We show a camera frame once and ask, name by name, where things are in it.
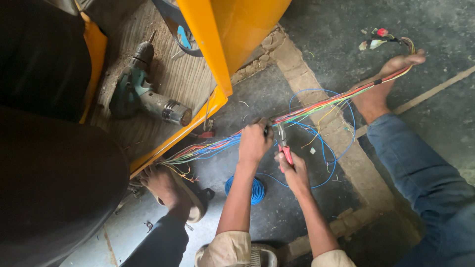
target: coil of blue wire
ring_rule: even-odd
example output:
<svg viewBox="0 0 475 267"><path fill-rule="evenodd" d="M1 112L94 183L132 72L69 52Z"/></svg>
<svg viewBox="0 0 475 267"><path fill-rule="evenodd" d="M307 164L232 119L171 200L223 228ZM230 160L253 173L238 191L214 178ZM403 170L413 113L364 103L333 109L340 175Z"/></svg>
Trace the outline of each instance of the coil of blue wire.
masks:
<svg viewBox="0 0 475 267"><path fill-rule="evenodd" d="M226 183L224 184L224 192L226 196L229 194L229 190L231 189L231 185L233 184L234 175L231 176ZM251 195L251 205L256 205L264 198L264 185L258 179L254 178L252 181L252 195Z"/></svg>

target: bare foot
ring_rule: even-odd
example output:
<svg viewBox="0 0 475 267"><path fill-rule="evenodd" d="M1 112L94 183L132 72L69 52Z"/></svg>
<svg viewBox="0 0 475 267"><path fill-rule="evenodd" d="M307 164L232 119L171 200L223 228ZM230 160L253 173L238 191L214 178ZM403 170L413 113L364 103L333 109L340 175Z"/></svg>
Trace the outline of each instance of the bare foot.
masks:
<svg viewBox="0 0 475 267"><path fill-rule="evenodd" d="M190 196L177 185L168 167L156 168L153 164L147 166L140 174L140 182L167 206L169 213L183 219L184 222L188 219Z"/></svg>
<svg viewBox="0 0 475 267"><path fill-rule="evenodd" d="M424 50L422 49L420 49L415 55L393 57L384 64L383 68L376 76L356 84L353 88L387 77L409 65L424 63L424 61L426 61L426 58L424 57ZM376 85L368 91L353 97L355 106L364 117L367 124L372 123L381 115L391 112L386 104L386 97L388 96L393 84L394 80L388 81Z"/></svg>

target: pliers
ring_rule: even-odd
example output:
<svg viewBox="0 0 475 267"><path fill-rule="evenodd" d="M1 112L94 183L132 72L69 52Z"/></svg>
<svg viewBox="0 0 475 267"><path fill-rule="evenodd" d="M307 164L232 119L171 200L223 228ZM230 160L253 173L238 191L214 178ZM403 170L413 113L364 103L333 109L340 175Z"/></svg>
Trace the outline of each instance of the pliers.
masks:
<svg viewBox="0 0 475 267"><path fill-rule="evenodd" d="M282 126L282 124L278 123L277 129L279 131L279 136L281 138L281 142L277 144L277 146L279 147L279 152L284 152L285 159L287 159L287 162L289 163L289 165L293 167L294 161L292 160L292 156L290 155L290 147L287 145L287 139L285 136L284 127Z"/></svg>

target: cordless drill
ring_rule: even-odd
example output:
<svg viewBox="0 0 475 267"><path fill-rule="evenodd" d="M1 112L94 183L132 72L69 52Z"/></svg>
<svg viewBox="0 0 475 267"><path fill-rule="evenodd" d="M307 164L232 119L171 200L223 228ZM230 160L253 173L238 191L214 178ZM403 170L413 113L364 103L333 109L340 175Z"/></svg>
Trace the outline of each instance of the cordless drill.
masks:
<svg viewBox="0 0 475 267"><path fill-rule="evenodd" d="M128 119L140 109L163 121L187 126L191 122L191 109L180 102L159 95L153 85L146 80L147 70L153 60L155 50L152 41L157 30L148 41L137 46L134 55L117 80L109 109L117 119Z"/></svg>

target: rolled-up sleeve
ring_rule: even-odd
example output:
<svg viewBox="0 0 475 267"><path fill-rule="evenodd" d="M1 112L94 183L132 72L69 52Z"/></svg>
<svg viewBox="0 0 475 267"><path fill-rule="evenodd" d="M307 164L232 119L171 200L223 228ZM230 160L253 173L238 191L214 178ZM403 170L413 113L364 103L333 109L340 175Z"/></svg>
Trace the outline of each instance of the rolled-up sleeve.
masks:
<svg viewBox="0 0 475 267"><path fill-rule="evenodd" d="M312 267L356 267L353 261L341 249L327 251L312 261Z"/></svg>
<svg viewBox="0 0 475 267"><path fill-rule="evenodd" d="M234 267L250 263L251 236L241 231L228 231L214 237L196 267Z"/></svg>

